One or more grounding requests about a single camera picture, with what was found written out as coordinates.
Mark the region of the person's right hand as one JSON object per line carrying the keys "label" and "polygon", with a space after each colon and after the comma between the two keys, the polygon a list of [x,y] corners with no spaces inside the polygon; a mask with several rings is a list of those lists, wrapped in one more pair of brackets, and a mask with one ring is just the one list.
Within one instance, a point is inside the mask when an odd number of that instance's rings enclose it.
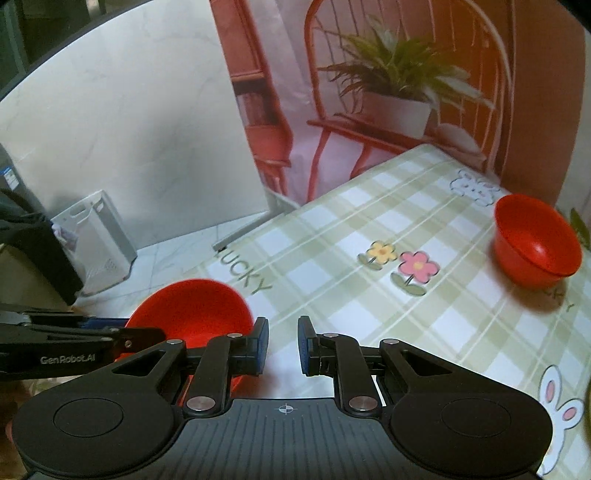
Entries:
{"label": "person's right hand", "polygon": [[38,393],[38,380],[19,380],[1,383],[0,394],[0,469],[2,479],[20,479],[25,467],[14,445],[12,427],[22,405]]}

